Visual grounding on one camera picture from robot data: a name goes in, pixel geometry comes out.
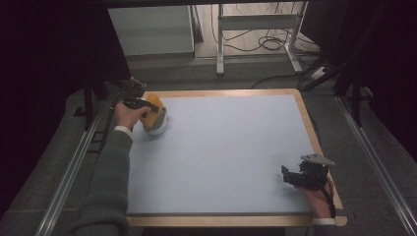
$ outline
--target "gray floor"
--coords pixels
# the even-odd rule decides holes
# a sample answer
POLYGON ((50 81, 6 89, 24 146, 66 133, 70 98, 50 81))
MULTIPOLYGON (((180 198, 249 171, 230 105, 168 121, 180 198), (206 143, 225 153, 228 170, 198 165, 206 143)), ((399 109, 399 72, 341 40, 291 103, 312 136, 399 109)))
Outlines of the gray floor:
MULTIPOLYGON (((214 60, 188 58, 150 59, 129 65, 135 78, 147 83, 151 90, 177 89, 249 89, 259 79, 277 76, 257 85, 256 89, 296 88, 286 56, 263 58, 228 58, 225 75, 217 77, 214 60)), ((331 170, 348 223, 340 227, 339 235, 407 235, 390 200, 382 188, 356 137, 348 126, 340 105, 331 93, 334 81, 302 92, 311 118, 317 125, 325 156, 336 166, 331 170)), ((83 106, 83 95, 77 92, 67 100, 67 111, 42 159, 16 197, 0 223, 0 235, 34 235, 39 222, 57 188, 68 161, 74 153, 84 127, 84 118, 73 117, 83 106)), ((104 116, 97 130, 103 129, 104 116)), ((375 117, 366 102, 362 104, 362 119, 377 153, 414 211, 417 208, 417 187, 414 180, 417 165, 398 141, 375 117)), ((89 149, 97 149, 92 144, 89 149)), ((77 219, 77 208, 88 187, 96 154, 86 155, 70 195, 56 222, 52 235, 69 235, 69 226, 77 219)), ((138 235, 132 228, 130 235, 138 235)), ((305 228, 287 228, 286 235, 303 235, 305 228)))

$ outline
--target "metal rail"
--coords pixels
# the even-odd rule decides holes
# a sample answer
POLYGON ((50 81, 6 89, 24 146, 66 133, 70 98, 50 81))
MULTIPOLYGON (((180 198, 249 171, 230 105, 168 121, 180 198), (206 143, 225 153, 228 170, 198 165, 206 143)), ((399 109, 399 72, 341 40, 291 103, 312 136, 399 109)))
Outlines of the metal rail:
POLYGON ((95 108, 95 117, 91 123, 91 126, 87 131, 84 132, 83 137, 77 146, 74 155, 68 164, 68 167, 62 177, 62 180, 55 191, 54 196, 48 206, 48 209, 40 221, 39 226, 36 230, 35 236, 49 236, 51 235, 56 221, 58 220, 59 214, 61 213, 62 207, 67 200, 68 194, 70 193, 71 187, 83 162, 86 151, 89 147, 89 142, 92 139, 95 128, 97 127, 98 121, 100 120, 102 109, 104 107, 104 101, 99 100, 95 108))
POLYGON ((356 125, 356 122, 350 115, 350 107, 347 104, 346 100, 344 98, 337 97, 336 101, 340 104, 343 114, 347 122, 349 123, 350 128, 352 129, 354 135, 359 141, 362 150, 364 151, 369 163, 374 169, 374 172, 377 175, 378 180, 383 186, 383 189, 385 190, 389 200, 392 203, 392 206, 398 214, 399 219, 401 220, 402 224, 407 230, 408 235, 417 235, 417 221, 412 208, 410 207, 404 196, 401 194, 399 189, 396 187, 395 183, 392 181, 392 178, 390 177, 389 173, 387 172, 386 168, 381 162, 377 152, 374 150, 365 131, 356 125))

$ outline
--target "sleeve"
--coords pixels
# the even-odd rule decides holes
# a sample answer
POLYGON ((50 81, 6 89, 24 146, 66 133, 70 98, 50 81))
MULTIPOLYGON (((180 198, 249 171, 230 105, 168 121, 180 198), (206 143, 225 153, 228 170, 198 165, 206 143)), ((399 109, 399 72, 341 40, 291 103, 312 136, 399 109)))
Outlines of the sleeve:
POLYGON ((89 190, 72 232, 77 236, 127 235, 129 151, 132 139, 113 131, 95 165, 89 190))

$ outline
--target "orange object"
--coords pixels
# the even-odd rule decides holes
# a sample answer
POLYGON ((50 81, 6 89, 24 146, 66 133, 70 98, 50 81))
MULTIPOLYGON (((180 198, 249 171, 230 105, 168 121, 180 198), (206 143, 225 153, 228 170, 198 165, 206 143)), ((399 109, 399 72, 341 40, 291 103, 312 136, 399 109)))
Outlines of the orange object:
POLYGON ((147 113, 147 118, 141 117, 139 120, 142 122, 142 124, 144 124, 144 127, 147 129, 150 129, 153 124, 155 123, 159 112, 162 110, 163 108, 163 104, 160 101, 159 97, 154 94, 154 93, 150 93, 147 97, 147 101, 152 103, 153 105, 159 107, 158 112, 148 112, 147 113))

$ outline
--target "black cable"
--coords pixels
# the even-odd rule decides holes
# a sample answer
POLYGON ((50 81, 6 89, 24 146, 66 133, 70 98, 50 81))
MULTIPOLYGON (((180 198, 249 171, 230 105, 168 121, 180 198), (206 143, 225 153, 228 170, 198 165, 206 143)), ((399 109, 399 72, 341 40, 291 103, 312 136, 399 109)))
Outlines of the black cable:
POLYGON ((236 36, 232 36, 232 37, 230 37, 230 38, 225 38, 225 37, 224 37, 224 35, 223 35, 222 37, 223 37, 223 39, 224 39, 224 40, 228 41, 228 40, 235 39, 236 37, 240 37, 240 36, 242 36, 243 34, 246 34, 246 33, 250 32, 250 31, 253 31, 253 29, 249 29, 249 30, 247 30, 247 31, 244 31, 244 32, 242 32, 242 33, 240 33, 240 34, 236 35, 236 36))
POLYGON ((258 84, 260 84, 262 82, 265 82, 265 81, 269 81, 269 80, 276 79, 276 78, 282 78, 282 77, 296 77, 296 76, 300 76, 300 75, 302 75, 302 74, 295 74, 295 75, 293 74, 293 75, 287 75, 287 76, 272 76, 272 77, 266 77, 266 78, 263 78, 263 79, 255 82, 253 85, 251 85, 251 89, 254 89, 255 86, 257 86, 258 84))
POLYGON ((309 40, 303 39, 303 38, 301 38, 301 37, 297 37, 297 39, 299 39, 299 40, 301 40, 301 41, 305 41, 305 42, 308 42, 308 43, 311 43, 311 44, 315 44, 315 45, 317 45, 317 43, 316 43, 316 42, 314 42, 314 41, 309 41, 309 40))
POLYGON ((237 3, 236 3, 236 10, 240 13, 240 15, 242 15, 242 13, 240 12, 239 8, 237 8, 237 3))
POLYGON ((251 85, 251 89, 254 89, 255 86, 257 86, 258 84, 260 84, 262 82, 269 81, 269 80, 272 80, 272 79, 282 78, 282 77, 297 77, 297 76, 303 76, 303 75, 309 73, 311 70, 313 70, 316 67, 316 64, 319 64, 323 59, 324 59, 324 56, 319 57, 309 68, 307 68, 303 73, 300 73, 300 74, 293 74, 293 75, 288 75, 288 76, 272 76, 272 77, 263 78, 263 79, 255 82, 253 85, 251 85))
MULTIPOLYGON (((274 12, 275 12, 275 13, 278 11, 278 6, 279 6, 279 4, 276 4, 275 10, 274 10, 274 12)), ((211 33, 212 33, 212 37, 213 37, 214 41, 215 41, 216 43, 218 43, 217 39, 215 38, 214 27, 213 27, 213 22, 212 22, 212 5, 210 5, 210 14, 211 14, 211 33)), ((240 34, 238 34, 238 35, 236 35, 236 36, 230 37, 230 38, 225 38, 225 37, 223 36, 223 39, 224 39, 224 40, 231 40, 231 39, 234 39, 234 38, 236 38, 236 37, 239 37, 239 36, 241 36, 241 35, 243 35, 243 34, 246 34, 246 33, 250 32, 250 31, 252 31, 252 29, 247 30, 247 31, 245 31, 245 32, 242 32, 242 33, 240 33, 240 34)), ((236 50, 243 51, 243 52, 251 52, 251 51, 255 51, 255 50, 258 50, 258 49, 259 49, 259 48, 261 48, 261 47, 263 47, 264 49, 269 50, 269 51, 276 51, 276 50, 279 50, 280 48, 282 48, 282 47, 285 45, 286 40, 288 39, 288 32, 287 32, 287 34, 286 34, 285 39, 284 39, 284 40, 282 40, 282 39, 280 39, 280 38, 278 38, 278 37, 268 36, 269 31, 270 31, 270 29, 267 31, 267 34, 266 34, 265 36, 262 36, 262 37, 260 37, 260 38, 258 39, 258 45, 259 45, 259 46, 258 46, 258 47, 255 47, 255 48, 252 48, 252 49, 242 49, 242 48, 238 48, 238 47, 236 47, 236 46, 229 45, 229 44, 223 44, 223 46, 225 46, 225 47, 231 47, 231 48, 234 48, 234 49, 236 49, 236 50), (268 42, 278 43, 278 46, 277 46, 276 48, 268 47, 268 46, 267 46, 267 43, 268 43, 268 42)))
POLYGON ((295 5, 295 2, 292 2, 291 14, 292 14, 292 11, 294 10, 294 5, 295 5))

